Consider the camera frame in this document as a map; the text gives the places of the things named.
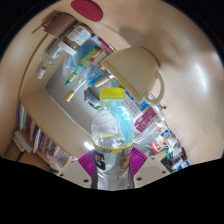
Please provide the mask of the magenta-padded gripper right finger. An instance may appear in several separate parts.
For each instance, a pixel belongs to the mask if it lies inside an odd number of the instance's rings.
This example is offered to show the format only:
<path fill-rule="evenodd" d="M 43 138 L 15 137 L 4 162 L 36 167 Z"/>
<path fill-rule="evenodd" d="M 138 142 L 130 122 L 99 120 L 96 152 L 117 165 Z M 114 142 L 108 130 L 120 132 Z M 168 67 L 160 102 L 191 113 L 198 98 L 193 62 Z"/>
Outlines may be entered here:
<path fill-rule="evenodd" d="M 136 148 L 131 152 L 130 171 L 135 188 L 141 188 L 170 174 L 157 158 L 148 157 Z"/>

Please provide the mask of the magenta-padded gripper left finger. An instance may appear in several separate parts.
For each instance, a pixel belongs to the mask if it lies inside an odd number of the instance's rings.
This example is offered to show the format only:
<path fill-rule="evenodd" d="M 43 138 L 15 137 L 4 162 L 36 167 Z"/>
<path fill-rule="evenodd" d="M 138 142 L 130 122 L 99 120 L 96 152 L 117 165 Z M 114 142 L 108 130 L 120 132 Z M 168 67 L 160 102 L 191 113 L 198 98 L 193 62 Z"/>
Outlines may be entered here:
<path fill-rule="evenodd" d="M 83 188 L 91 188 L 95 171 L 94 155 L 89 151 L 79 159 L 71 158 L 58 176 Z"/>

